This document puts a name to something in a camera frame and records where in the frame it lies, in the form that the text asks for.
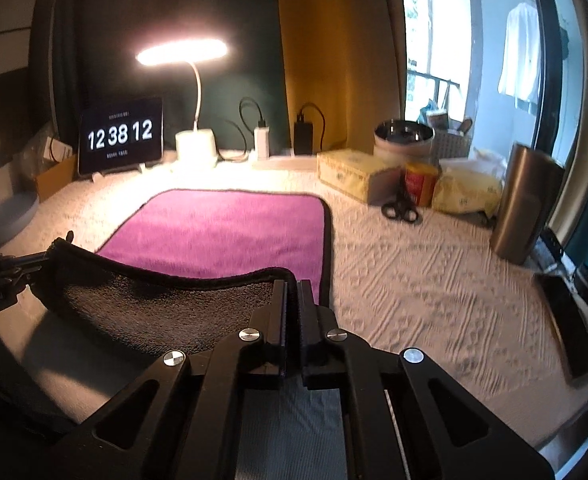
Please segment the purple and grey towel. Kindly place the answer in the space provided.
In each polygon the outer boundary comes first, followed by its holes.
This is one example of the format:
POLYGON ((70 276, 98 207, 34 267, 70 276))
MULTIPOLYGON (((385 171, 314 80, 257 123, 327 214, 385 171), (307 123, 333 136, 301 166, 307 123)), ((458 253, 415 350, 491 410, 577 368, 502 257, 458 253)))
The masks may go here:
POLYGON ((273 283, 331 290, 332 216, 311 194, 170 190, 96 251, 59 238, 30 288, 49 311, 127 360, 213 349, 269 304, 273 283))

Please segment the grey blue plate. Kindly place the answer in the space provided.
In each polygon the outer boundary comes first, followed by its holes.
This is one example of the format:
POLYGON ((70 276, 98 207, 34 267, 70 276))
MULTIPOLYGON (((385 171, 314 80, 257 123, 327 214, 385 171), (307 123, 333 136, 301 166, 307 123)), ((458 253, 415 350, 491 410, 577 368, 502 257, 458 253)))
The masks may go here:
POLYGON ((0 203, 0 246, 12 240, 29 225, 38 206, 39 197, 36 192, 17 193, 0 203))

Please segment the cardboard box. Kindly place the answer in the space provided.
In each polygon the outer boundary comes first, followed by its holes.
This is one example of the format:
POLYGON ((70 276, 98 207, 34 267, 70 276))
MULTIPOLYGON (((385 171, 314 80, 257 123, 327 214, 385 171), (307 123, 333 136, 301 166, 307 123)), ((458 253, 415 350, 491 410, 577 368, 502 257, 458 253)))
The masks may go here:
POLYGON ((36 192, 41 203, 65 188, 77 178, 77 156, 58 162, 35 178, 36 192))

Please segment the black device on table edge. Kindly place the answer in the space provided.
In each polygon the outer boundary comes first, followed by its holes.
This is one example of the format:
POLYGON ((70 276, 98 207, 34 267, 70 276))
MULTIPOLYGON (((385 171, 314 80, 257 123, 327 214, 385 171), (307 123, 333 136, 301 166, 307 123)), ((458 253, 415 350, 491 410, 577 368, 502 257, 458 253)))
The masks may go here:
POLYGON ((572 379, 586 376, 588 328, 574 295, 559 275, 537 273, 533 281, 548 307, 569 376, 572 379))

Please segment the tablet showing clock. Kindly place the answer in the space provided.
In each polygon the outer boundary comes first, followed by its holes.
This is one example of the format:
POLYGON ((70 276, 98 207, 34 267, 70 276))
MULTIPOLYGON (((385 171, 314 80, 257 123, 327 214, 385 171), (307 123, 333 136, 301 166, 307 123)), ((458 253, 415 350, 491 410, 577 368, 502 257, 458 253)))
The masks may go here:
POLYGON ((79 176, 156 164, 164 154, 163 130, 159 96, 85 110, 79 125, 79 176))

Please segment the black scissors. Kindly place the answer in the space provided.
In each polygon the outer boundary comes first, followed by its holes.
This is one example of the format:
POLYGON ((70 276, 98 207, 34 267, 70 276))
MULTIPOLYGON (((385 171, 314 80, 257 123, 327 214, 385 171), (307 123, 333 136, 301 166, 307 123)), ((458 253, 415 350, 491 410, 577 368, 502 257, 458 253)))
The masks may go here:
POLYGON ((413 203, 405 181, 400 180, 396 196, 390 202, 381 207, 382 215, 388 220, 405 222, 408 224, 420 224, 422 215, 413 203))

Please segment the yellow wipes pack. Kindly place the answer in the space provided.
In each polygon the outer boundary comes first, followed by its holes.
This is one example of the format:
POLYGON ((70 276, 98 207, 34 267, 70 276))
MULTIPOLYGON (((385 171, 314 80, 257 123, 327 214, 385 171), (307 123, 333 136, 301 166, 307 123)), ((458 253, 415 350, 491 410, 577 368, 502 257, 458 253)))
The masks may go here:
POLYGON ((502 182, 482 172, 443 169, 431 197, 431 208, 445 214, 483 212, 488 218, 498 211, 502 182))

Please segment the orange can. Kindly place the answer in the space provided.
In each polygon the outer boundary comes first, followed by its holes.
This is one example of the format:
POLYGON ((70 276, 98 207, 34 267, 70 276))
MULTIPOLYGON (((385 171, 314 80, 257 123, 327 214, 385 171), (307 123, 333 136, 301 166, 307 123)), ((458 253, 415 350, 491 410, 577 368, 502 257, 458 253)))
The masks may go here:
POLYGON ((414 205, 431 206, 439 169, 425 162, 408 162, 405 165, 405 187, 414 205))

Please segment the steel tumbler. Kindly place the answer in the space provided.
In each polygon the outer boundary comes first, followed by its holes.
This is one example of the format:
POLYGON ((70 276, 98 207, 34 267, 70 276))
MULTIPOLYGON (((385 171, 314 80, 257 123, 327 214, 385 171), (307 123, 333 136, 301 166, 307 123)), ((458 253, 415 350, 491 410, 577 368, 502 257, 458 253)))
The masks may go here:
POLYGON ((551 217, 565 168, 549 154, 514 143, 505 185, 490 237, 498 257, 523 264, 551 217))

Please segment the dark green curtain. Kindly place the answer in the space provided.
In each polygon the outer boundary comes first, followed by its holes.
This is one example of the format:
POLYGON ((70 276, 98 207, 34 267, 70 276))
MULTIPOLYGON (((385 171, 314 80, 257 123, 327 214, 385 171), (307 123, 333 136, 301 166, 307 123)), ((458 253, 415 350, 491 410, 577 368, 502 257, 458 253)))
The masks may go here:
POLYGON ((28 68, 36 123, 67 144, 85 110, 150 96, 163 100, 167 148, 196 126, 240 148, 239 130, 259 119, 275 150, 289 144, 277 0, 36 0, 28 68), (219 39, 228 53, 196 67, 138 61, 187 38, 219 39))

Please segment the yellow tissue box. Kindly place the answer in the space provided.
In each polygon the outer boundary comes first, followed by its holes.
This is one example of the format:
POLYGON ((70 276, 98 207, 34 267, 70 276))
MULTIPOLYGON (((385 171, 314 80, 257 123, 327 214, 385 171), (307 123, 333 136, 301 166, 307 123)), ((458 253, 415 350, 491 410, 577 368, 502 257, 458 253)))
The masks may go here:
POLYGON ((399 165, 355 150, 322 152, 315 160, 322 183, 362 204, 382 203, 397 192, 399 165))

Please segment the white plastic basket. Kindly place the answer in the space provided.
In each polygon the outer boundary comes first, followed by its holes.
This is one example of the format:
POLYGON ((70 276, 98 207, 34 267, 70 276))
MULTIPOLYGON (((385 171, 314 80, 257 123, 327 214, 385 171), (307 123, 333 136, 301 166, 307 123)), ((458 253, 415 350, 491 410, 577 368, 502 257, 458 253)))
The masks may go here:
POLYGON ((472 133, 463 133, 455 129, 436 129, 431 157, 435 160, 467 158, 471 147, 472 133))

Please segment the white charger plug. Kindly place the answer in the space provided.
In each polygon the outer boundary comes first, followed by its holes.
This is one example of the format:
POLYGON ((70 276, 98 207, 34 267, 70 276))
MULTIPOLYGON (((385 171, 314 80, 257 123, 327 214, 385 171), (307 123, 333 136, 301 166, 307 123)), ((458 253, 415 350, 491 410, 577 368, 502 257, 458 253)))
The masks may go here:
POLYGON ((258 160, 268 159, 270 156, 270 128, 264 119, 259 119, 254 129, 255 151, 258 160))

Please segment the black power adapter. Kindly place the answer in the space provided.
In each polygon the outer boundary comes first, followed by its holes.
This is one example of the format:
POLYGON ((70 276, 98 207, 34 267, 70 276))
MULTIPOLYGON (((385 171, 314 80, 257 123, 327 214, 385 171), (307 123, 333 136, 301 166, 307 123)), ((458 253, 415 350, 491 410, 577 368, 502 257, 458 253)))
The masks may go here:
POLYGON ((303 113, 294 122, 293 151, 296 156, 313 154, 313 123, 308 122, 303 113))

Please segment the white hanging shirt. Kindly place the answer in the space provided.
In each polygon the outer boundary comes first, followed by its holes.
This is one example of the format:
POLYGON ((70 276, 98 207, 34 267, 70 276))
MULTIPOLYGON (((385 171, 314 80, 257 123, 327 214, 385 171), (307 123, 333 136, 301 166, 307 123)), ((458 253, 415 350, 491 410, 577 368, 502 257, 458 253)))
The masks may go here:
POLYGON ((536 104, 540 89, 541 37, 539 15, 527 2, 507 14, 503 64, 498 91, 515 103, 536 104))

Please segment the yellow curtain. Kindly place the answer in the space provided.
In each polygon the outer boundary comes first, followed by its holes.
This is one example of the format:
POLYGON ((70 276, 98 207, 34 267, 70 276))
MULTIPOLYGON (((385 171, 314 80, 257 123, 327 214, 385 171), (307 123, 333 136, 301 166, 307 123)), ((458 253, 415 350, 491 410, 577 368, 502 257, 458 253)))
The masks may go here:
POLYGON ((279 0, 288 118, 303 104, 315 147, 373 150, 374 129, 401 115, 402 0, 279 0))

